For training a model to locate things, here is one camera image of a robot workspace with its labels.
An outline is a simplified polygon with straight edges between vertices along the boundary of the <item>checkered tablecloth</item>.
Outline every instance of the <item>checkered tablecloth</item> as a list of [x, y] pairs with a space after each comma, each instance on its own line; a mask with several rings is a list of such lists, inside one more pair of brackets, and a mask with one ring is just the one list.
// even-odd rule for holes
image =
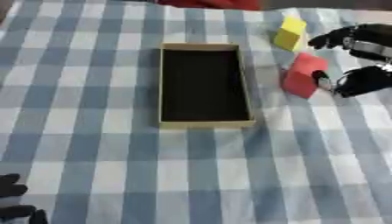
[[[16, 2], [0, 32], [0, 173], [21, 173], [20, 203], [52, 224], [392, 223], [392, 90], [283, 92], [295, 53], [270, 39], [289, 15], [306, 38], [356, 21], [350, 10]], [[158, 129], [163, 41], [239, 44], [256, 126]], [[370, 63], [304, 51], [330, 74]]]

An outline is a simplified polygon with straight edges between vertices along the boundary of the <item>open box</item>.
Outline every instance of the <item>open box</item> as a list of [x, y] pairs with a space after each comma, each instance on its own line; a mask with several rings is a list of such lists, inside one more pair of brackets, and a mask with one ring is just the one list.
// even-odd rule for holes
[[162, 44], [159, 125], [240, 128], [255, 123], [238, 45]]

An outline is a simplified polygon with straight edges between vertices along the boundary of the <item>wooden block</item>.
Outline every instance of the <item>wooden block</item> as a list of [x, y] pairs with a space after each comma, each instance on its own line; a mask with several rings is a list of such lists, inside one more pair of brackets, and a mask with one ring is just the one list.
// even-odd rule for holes
[[299, 40], [304, 33], [305, 27], [306, 22], [294, 17], [287, 17], [277, 32], [274, 40], [275, 45], [289, 51], [298, 49]]
[[287, 72], [282, 88], [291, 94], [309, 98], [317, 89], [312, 73], [327, 68], [325, 59], [301, 52]]

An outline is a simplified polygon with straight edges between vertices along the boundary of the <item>red cube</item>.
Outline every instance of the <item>red cube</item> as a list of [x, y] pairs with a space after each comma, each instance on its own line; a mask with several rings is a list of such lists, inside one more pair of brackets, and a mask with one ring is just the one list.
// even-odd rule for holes
[[301, 52], [287, 72], [282, 88], [291, 94], [309, 98], [317, 89], [312, 73], [318, 70], [325, 71], [327, 68], [328, 63], [325, 59]]

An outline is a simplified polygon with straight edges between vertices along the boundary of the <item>robotic hand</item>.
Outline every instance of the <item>robotic hand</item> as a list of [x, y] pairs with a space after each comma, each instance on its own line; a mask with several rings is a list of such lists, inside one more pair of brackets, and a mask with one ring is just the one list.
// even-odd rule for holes
[[[27, 192], [26, 185], [17, 185], [20, 176], [8, 174], [0, 176], [0, 199], [6, 197], [18, 197]], [[0, 207], [0, 221], [10, 221], [16, 218], [29, 217], [29, 224], [47, 224], [44, 210], [36, 210], [35, 206], [8, 206]]]
[[334, 93], [350, 97], [392, 87], [392, 25], [348, 26], [317, 36], [308, 44], [315, 49], [342, 46], [354, 57], [385, 63], [346, 72], [338, 80]]

